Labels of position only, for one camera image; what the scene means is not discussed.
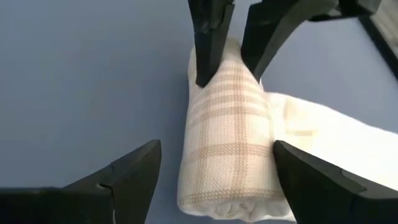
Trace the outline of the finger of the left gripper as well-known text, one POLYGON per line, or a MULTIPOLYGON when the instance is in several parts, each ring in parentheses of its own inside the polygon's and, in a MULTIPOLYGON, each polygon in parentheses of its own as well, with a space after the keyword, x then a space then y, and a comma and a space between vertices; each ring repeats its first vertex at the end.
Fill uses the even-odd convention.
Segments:
POLYGON ((313 16, 325 14, 338 0, 262 0, 249 7, 241 55, 259 81, 283 43, 313 16))
POLYGON ((220 66, 234 0, 188 0, 188 5, 194 31, 196 84, 204 87, 220 66))

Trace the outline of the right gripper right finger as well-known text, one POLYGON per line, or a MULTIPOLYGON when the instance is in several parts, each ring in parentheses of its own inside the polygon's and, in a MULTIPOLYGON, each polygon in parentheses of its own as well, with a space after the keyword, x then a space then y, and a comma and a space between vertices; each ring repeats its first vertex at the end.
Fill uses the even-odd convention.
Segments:
POLYGON ((398 224, 398 191, 285 141, 273 144, 277 175, 297 224, 398 224))

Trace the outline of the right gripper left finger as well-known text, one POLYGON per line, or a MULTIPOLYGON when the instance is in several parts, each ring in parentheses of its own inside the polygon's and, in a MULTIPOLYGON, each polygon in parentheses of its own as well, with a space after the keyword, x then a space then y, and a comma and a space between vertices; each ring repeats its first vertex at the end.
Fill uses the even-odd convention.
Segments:
POLYGON ((155 139, 65 187, 0 188, 0 224, 144 224, 160 164, 155 139))

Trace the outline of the white checked towel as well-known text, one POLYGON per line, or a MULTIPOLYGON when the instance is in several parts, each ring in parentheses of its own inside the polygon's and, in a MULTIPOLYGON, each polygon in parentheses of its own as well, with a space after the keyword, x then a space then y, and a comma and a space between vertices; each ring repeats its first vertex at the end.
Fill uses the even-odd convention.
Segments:
POLYGON ((267 92, 228 39, 205 87, 188 67, 189 104, 177 204, 215 220, 297 221, 280 186, 272 153, 285 141, 349 172, 398 190, 398 134, 339 111, 267 92))

